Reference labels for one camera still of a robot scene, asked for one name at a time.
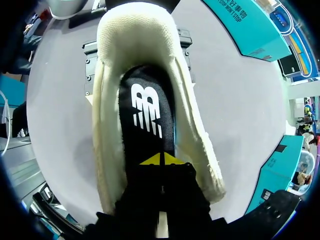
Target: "shoe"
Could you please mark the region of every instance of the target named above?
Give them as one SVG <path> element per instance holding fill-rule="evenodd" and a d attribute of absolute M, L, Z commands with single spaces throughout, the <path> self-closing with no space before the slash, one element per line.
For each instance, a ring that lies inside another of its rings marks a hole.
<path fill-rule="evenodd" d="M 172 16 L 143 2 L 109 10 L 98 25 L 97 54 L 92 120 L 103 211 L 114 212 L 126 170 L 161 152 L 191 163 L 206 199 L 221 200 L 222 174 Z"/>

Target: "white logo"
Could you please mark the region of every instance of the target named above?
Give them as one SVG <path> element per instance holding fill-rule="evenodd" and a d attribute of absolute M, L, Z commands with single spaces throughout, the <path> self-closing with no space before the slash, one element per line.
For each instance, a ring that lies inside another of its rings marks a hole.
<path fill-rule="evenodd" d="M 138 113 L 141 129 L 144 129 L 144 120 L 145 120 L 146 130 L 150 132 L 149 119 L 151 119 L 153 134 L 157 135 L 156 123 L 153 122 L 154 120 L 160 118 L 159 97 L 156 90 L 154 90 L 150 86 L 147 86 L 144 89 L 140 84 L 135 83 L 131 87 L 131 101 L 132 101 L 132 107 L 141 111 Z M 137 114 L 133 114 L 133 122 L 135 126 L 138 126 Z M 161 126 L 159 124 L 157 126 L 158 126 L 159 136 L 162 139 Z"/>

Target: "black insole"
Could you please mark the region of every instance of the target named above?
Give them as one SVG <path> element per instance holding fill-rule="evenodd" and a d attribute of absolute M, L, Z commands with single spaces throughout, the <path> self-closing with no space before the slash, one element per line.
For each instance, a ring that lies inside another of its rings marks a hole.
<path fill-rule="evenodd" d="M 157 153 L 175 155 L 174 95 L 163 69 L 137 66 L 123 76 L 119 115 L 127 168 Z"/>

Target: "gray floor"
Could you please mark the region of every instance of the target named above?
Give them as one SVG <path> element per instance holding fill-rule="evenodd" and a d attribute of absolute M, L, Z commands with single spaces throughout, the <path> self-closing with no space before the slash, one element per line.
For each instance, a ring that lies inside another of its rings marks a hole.
<path fill-rule="evenodd" d="M 195 96 L 227 190 L 225 198 L 211 206 L 211 216 L 231 222 L 245 213 L 260 167 L 285 132 L 279 69 L 241 56 L 201 1 L 181 0 L 172 15 L 193 40 L 189 52 Z M 98 22 L 74 29 L 68 29 L 68 21 L 53 22 L 35 54 L 27 89 L 29 132 L 40 169 L 82 225 L 94 223 L 102 210 L 81 48 L 96 39 Z"/>

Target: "teal display stand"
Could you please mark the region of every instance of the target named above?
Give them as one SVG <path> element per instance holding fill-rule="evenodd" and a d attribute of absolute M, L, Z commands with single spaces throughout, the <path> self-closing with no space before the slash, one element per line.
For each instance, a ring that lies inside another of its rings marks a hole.
<path fill-rule="evenodd" d="M 269 62 L 291 55 L 277 26 L 254 0 L 202 0 L 220 19 L 244 56 Z"/>
<path fill-rule="evenodd" d="M 298 166 L 303 140 L 303 136 L 283 136 L 260 170 L 254 194 L 245 214 L 250 213 L 276 191 L 288 189 Z"/>
<path fill-rule="evenodd" d="M 26 86 L 23 82 L 0 75 L 0 90 L 8 99 L 10 108 L 17 108 L 25 102 Z M 4 104 L 5 101 L 0 96 L 0 107 L 3 107 Z"/>

